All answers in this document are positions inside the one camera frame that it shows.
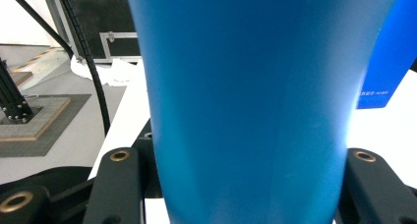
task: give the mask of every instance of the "black metal stand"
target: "black metal stand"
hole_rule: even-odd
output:
[[[106,153],[95,180],[49,197],[42,187],[0,196],[0,223],[144,224],[145,198],[162,197],[148,123],[131,148]],[[337,224],[417,223],[417,191],[406,187],[383,158],[349,148]]]
[[[5,64],[0,59],[0,108],[12,124],[24,124],[33,117],[33,111],[19,92]]]

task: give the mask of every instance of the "brass ring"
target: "brass ring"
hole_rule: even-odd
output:
[[[16,203],[16,204],[10,204],[13,200],[22,197],[23,200]],[[0,212],[13,212],[16,211],[18,209],[21,209],[22,207],[24,207],[25,205],[27,205],[28,203],[30,203],[30,201],[33,199],[33,194],[30,192],[19,192],[16,193],[10,197],[8,197],[6,200],[4,200],[1,204],[0,204]]]
[[[123,161],[130,156],[130,152],[126,150],[120,150],[110,155],[110,159],[115,162]]]
[[[366,162],[375,162],[375,161],[377,161],[377,158],[374,155],[369,154],[369,153],[364,152],[364,151],[356,151],[355,152],[355,157],[357,157],[361,160],[364,160]]]

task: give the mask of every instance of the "floor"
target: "floor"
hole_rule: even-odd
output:
[[[33,77],[19,85],[21,93],[91,94],[91,97],[46,156],[0,158],[0,184],[57,166],[92,167],[104,141],[100,110],[92,81],[71,72],[70,60],[61,48],[49,50],[41,58],[25,66],[27,61],[48,49],[44,46],[0,46],[0,57],[7,60],[9,69],[33,72]],[[106,84],[103,89],[112,120],[125,87]]]

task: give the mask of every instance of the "blue plastic cup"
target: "blue plastic cup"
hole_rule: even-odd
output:
[[[395,0],[129,0],[171,223],[330,223]]]

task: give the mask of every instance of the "blue cup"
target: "blue cup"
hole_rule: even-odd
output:
[[[330,223],[395,0],[129,0],[171,223]]]

